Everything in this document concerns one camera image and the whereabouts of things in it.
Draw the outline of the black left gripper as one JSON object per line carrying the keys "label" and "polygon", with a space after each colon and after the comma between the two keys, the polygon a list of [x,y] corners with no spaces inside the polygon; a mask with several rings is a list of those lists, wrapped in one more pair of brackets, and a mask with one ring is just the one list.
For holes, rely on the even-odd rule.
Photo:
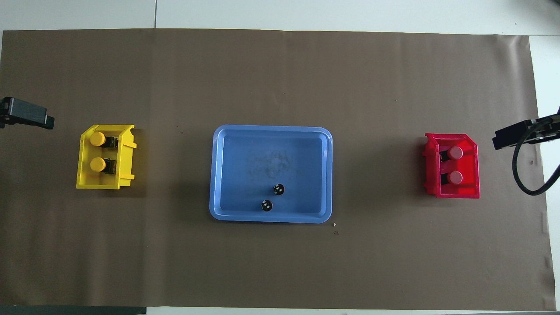
{"label": "black left gripper", "polygon": [[52,130],[54,123],[54,117],[47,114],[44,106],[10,97],[0,101],[0,128],[5,128],[6,124],[24,124]]}

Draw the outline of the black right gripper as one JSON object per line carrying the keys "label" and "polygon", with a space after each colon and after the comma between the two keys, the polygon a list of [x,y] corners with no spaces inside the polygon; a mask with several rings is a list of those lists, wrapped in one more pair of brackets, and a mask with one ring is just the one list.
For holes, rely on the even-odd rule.
{"label": "black right gripper", "polygon": [[[546,124],[540,128],[535,128],[537,123],[540,123],[547,118],[552,119],[552,123]],[[505,147],[515,146],[523,134],[532,126],[535,128],[535,138],[532,140],[532,144],[558,139],[560,137],[560,109],[558,109],[557,113],[553,115],[538,119],[522,120],[521,122],[499,129],[495,132],[495,136],[492,138],[494,149],[500,150]]]}

